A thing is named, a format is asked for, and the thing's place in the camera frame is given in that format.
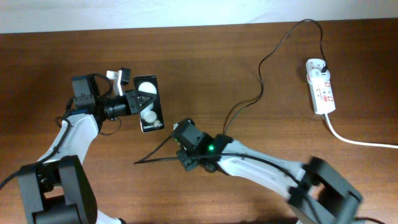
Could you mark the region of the black Samsung Galaxy smartphone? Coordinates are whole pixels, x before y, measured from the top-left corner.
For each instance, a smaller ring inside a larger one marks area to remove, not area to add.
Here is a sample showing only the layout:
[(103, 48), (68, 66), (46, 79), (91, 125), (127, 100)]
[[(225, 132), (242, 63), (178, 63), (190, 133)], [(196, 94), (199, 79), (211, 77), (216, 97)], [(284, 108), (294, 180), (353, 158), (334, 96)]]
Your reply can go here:
[(156, 95), (157, 99), (139, 114), (143, 133), (164, 129), (164, 118), (160, 104), (159, 87), (155, 75), (140, 75), (133, 78), (136, 90)]

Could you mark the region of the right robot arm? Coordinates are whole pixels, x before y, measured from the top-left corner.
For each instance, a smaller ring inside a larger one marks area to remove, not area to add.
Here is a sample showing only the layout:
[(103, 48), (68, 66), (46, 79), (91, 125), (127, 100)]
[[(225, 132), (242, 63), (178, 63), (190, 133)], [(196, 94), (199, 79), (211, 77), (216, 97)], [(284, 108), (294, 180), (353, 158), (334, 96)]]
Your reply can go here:
[(186, 171), (200, 166), (251, 180), (279, 194), (299, 223), (354, 223), (362, 195), (329, 163), (312, 157), (308, 163), (287, 161), (246, 147), (224, 134), (211, 137), (193, 120), (174, 124), (176, 155)]

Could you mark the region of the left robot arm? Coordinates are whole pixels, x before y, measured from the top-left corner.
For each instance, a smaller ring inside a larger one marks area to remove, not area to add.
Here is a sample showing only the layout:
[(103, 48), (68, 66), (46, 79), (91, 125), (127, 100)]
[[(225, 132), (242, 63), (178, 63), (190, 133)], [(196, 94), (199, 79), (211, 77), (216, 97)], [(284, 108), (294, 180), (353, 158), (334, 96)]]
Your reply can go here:
[(28, 223), (124, 223), (98, 210), (82, 163), (107, 119), (139, 114), (158, 96), (128, 90), (115, 97), (101, 94), (96, 74), (72, 78), (75, 96), (60, 117), (60, 131), (48, 151), (18, 171)]

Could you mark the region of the white USB charger plug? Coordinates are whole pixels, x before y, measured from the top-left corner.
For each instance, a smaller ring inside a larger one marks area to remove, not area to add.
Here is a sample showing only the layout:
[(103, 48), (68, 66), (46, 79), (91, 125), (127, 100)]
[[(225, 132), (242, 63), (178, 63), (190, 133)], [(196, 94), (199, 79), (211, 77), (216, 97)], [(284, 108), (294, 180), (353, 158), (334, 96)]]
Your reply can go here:
[(322, 79), (327, 81), (330, 79), (330, 72), (328, 69), (323, 71), (326, 67), (326, 62), (319, 58), (311, 58), (306, 62), (307, 77), (309, 80)]

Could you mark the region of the white power strip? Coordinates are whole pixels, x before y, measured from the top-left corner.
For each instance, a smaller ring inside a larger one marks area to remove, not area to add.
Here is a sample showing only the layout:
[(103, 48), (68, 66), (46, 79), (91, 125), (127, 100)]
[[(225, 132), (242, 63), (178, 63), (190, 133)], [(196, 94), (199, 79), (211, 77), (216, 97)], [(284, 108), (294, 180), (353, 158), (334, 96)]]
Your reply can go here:
[(313, 69), (307, 73), (313, 109), (315, 114), (328, 114), (336, 110), (335, 99), (331, 89), (330, 73)]

